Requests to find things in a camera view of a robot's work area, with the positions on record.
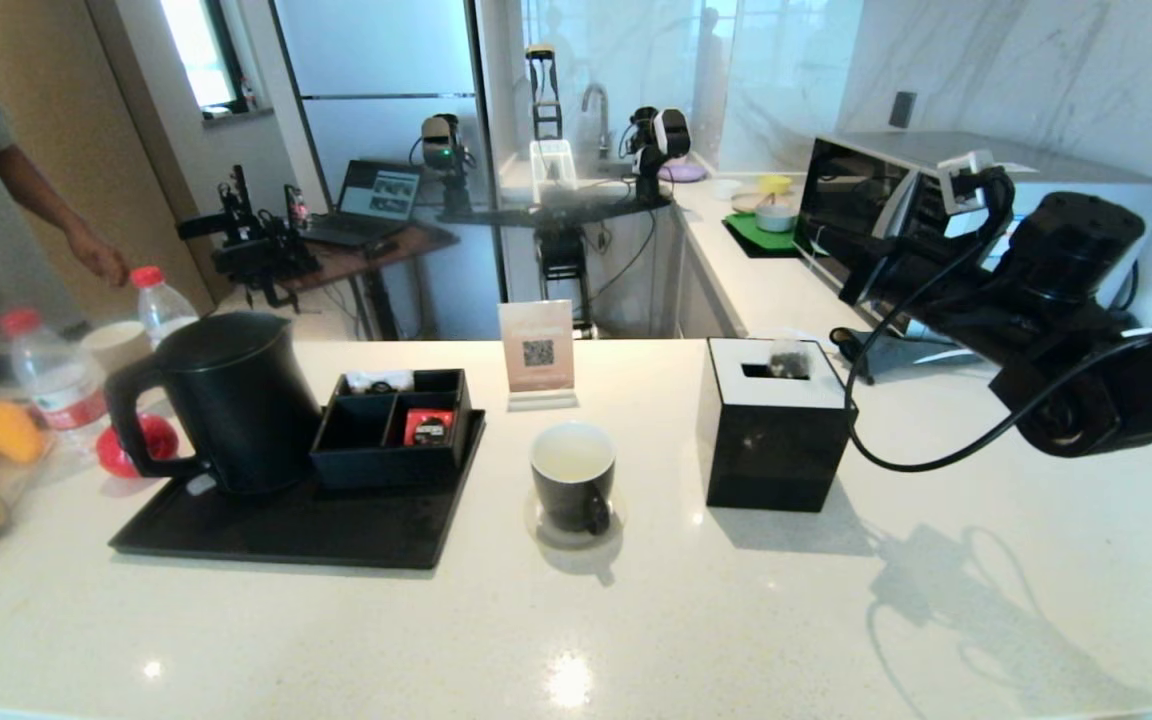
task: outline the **qr code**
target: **qr code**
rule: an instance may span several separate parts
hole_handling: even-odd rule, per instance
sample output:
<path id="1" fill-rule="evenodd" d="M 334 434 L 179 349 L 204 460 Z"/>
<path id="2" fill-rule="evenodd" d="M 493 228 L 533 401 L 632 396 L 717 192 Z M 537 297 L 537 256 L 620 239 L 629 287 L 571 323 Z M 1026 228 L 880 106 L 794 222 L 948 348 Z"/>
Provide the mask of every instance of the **qr code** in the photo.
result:
<path id="1" fill-rule="evenodd" d="M 554 364 L 554 341 L 522 341 L 522 364 L 526 367 L 539 367 Z"/>

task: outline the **white bottle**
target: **white bottle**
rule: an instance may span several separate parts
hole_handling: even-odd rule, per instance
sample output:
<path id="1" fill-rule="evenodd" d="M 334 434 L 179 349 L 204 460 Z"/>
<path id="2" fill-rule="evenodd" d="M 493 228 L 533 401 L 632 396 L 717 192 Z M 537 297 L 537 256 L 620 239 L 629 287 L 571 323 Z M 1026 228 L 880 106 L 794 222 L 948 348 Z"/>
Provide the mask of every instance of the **white bottle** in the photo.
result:
<path id="1" fill-rule="evenodd" d="M 162 281 L 162 270 L 154 265 L 132 270 L 132 285 L 141 288 L 141 324 L 156 350 L 164 338 L 198 321 L 198 311 Z"/>
<path id="2" fill-rule="evenodd" d="M 37 310 L 13 310 L 0 323 L 12 338 L 17 382 L 47 427 L 83 454 L 92 454 L 106 427 L 104 370 L 82 347 L 44 327 Z"/>

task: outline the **kitchen cabinet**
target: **kitchen cabinet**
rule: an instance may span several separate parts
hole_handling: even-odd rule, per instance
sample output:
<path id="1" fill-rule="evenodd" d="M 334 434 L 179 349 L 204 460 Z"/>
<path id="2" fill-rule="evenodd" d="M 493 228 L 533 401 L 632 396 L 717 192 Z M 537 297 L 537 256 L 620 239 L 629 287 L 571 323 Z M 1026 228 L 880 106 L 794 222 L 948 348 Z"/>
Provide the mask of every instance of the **kitchen cabinet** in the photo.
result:
<path id="1" fill-rule="evenodd" d="M 675 211 L 655 211 L 654 230 L 652 217 L 646 213 L 613 218 L 605 227 L 609 243 L 604 252 L 594 250 L 599 225 L 585 228 L 589 291 L 591 297 L 596 296 L 594 321 L 606 338 L 673 338 L 680 250 L 684 245 Z M 530 228 L 502 228 L 502 241 L 509 301 L 540 300 L 535 233 Z M 620 278 L 608 287 L 617 274 Z M 550 285 L 551 300 L 576 302 L 578 296 L 574 281 Z"/>
<path id="2" fill-rule="evenodd" d="M 708 278 L 690 242 L 681 249 L 675 338 L 740 338 L 723 305 L 722 288 Z"/>

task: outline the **hand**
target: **hand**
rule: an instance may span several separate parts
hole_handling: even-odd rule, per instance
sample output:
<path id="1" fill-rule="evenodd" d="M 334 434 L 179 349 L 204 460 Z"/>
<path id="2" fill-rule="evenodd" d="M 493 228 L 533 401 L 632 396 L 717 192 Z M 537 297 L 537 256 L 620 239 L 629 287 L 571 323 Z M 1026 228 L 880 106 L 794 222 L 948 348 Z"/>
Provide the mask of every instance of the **hand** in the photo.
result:
<path id="1" fill-rule="evenodd" d="M 127 285 L 127 260 L 122 252 L 109 244 L 93 232 L 91 225 L 76 223 L 65 236 L 69 238 L 69 251 L 74 253 L 84 268 L 91 270 L 92 274 L 104 279 L 109 287 L 123 287 Z"/>

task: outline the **kettle handle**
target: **kettle handle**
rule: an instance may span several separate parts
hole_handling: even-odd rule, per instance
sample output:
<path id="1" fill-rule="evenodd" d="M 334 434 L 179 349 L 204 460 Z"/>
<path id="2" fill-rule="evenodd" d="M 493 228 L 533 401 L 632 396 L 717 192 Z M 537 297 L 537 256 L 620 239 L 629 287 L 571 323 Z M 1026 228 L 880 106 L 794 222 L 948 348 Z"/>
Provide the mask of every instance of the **kettle handle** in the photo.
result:
<path id="1" fill-rule="evenodd" d="M 127 450 L 142 477 L 175 478 L 180 475 L 205 473 L 207 462 L 198 457 L 197 452 L 192 456 L 175 460 L 156 460 L 150 456 L 145 433 L 141 432 L 136 401 L 145 391 L 161 384 L 164 374 L 154 362 L 154 355 L 137 359 L 105 381 L 105 404 L 109 407 L 109 419 L 113 420 L 119 445 Z"/>

